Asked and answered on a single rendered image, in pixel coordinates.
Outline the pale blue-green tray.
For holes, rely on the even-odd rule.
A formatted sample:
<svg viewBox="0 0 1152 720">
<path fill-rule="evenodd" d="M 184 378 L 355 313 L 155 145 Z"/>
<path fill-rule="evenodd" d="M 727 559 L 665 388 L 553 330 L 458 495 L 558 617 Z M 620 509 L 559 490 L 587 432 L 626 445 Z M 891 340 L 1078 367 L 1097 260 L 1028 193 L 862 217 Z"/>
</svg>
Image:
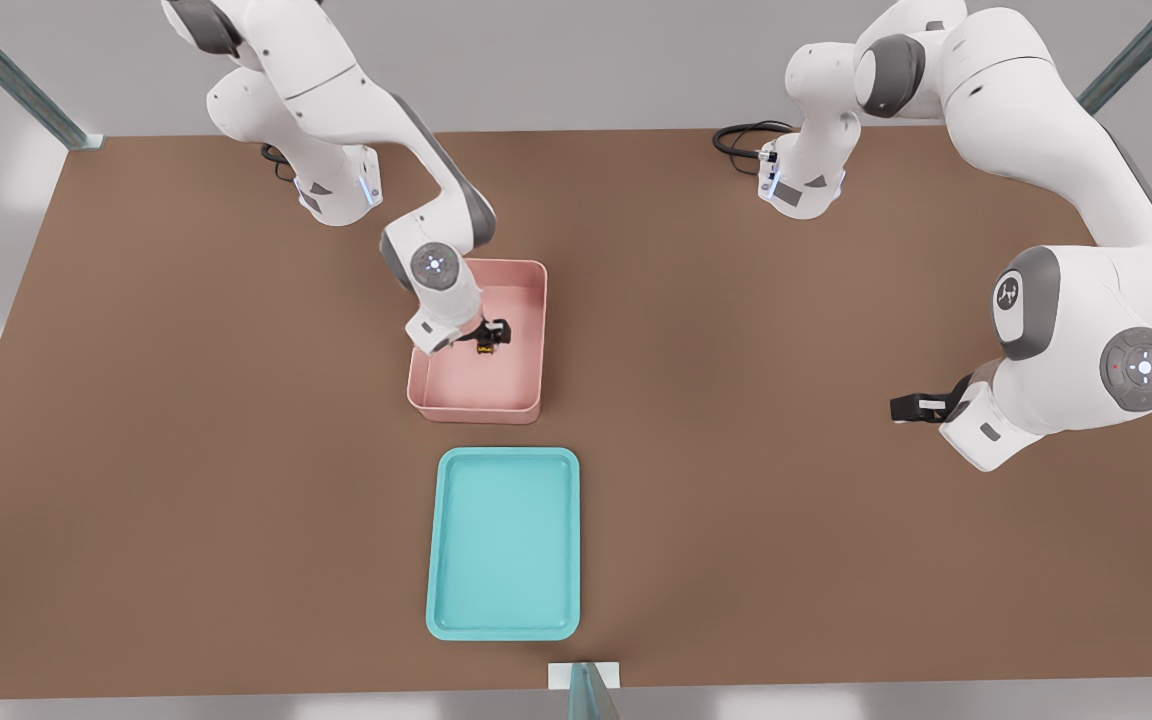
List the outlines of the pale blue-green tray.
<svg viewBox="0 0 1152 720">
<path fill-rule="evenodd" d="M 579 628 L 579 458 L 562 447 L 458 447 L 435 469 L 429 632 L 558 642 Z"/>
</svg>

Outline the silver frame post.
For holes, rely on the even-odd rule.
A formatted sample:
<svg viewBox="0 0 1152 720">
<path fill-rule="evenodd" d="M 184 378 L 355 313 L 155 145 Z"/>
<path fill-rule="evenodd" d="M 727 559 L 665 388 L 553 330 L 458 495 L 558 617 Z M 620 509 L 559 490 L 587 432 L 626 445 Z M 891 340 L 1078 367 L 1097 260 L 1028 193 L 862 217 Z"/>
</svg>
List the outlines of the silver frame post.
<svg viewBox="0 0 1152 720">
<path fill-rule="evenodd" d="M 18 65 L 0 50 L 0 88 L 26 109 L 31 118 L 46 129 L 65 149 L 69 151 L 100 150 L 104 146 L 103 135 L 91 135 L 65 114 L 63 109 L 50 99 L 36 83 L 26 76 Z"/>
<path fill-rule="evenodd" d="M 1134 36 L 1134 40 L 1126 44 L 1111 63 L 1087 83 L 1078 96 L 1078 103 L 1083 109 L 1094 115 L 1102 109 L 1112 97 L 1117 94 L 1126 83 L 1134 78 L 1140 69 L 1152 60 L 1152 18 L 1142 26 L 1140 31 Z"/>
<path fill-rule="evenodd" d="M 550 691 L 567 692 L 567 720 L 621 720 L 611 689 L 621 688 L 620 662 L 553 662 Z"/>
</svg>

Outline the pink plastic box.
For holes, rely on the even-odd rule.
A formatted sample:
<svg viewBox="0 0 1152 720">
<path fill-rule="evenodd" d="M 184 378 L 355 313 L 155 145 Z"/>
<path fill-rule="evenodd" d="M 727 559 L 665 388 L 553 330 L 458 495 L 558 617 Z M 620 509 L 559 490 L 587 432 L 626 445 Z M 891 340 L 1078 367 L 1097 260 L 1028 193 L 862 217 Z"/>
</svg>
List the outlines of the pink plastic box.
<svg viewBox="0 0 1152 720">
<path fill-rule="evenodd" d="M 530 424 L 539 418 L 547 334 L 548 273 L 535 260 L 468 259 L 490 319 L 511 325 L 511 342 L 479 354 L 458 342 L 433 356 L 411 353 L 407 397 L 425 419 Z"/>
</svg>

